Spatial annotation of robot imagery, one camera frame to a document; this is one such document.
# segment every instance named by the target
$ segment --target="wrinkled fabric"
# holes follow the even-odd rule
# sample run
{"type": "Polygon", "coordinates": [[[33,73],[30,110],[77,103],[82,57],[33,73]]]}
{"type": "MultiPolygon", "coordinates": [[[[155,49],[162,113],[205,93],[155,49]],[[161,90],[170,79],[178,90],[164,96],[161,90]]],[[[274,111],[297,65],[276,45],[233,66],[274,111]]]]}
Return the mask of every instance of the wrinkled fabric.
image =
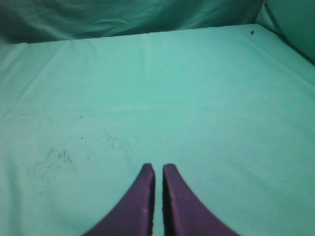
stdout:
{"type": "Polygon", "coordinates": [[[266,0],[256,20],[315,61],[315,1],[266,0]]]}
{"type": "Polygon", "coordinates": [[[247,24],[254,22],[262,2],[2,0],[0,38],[34,43],[247,24]]]}
{"type": "Polygon", "coordinates": [[[315,232],[315,67],[256,25],[0,47],[1,236],[79,236],[175,163],[243,236],[315,232]]]}

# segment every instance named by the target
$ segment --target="green bedsheet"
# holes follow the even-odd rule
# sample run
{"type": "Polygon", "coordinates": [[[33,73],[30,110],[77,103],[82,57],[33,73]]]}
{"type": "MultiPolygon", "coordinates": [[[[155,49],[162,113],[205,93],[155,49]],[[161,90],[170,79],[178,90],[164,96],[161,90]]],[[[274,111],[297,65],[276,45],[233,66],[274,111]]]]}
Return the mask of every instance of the green bedsheet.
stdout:
{"type": "Polygon", "coordinates": [[[1,235],[82,234],[145,162],[155,236],[166,163],[241,235],[314,235],[314,78],[258,24],[0,47],[1,235]]]}
{"type": "Polygon", "coordinates": [[[249,24],[263,0],[1,0],[0,44],[249,24]]]}

